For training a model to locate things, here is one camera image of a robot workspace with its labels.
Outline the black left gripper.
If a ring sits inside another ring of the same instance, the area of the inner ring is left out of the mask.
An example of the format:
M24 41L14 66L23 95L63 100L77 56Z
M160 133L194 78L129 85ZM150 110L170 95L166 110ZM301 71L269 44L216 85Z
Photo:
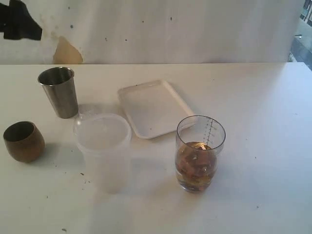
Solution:
M40 41L42 36L42 28L20 0L10 0L8 5L0 4L0 32L6 40Z

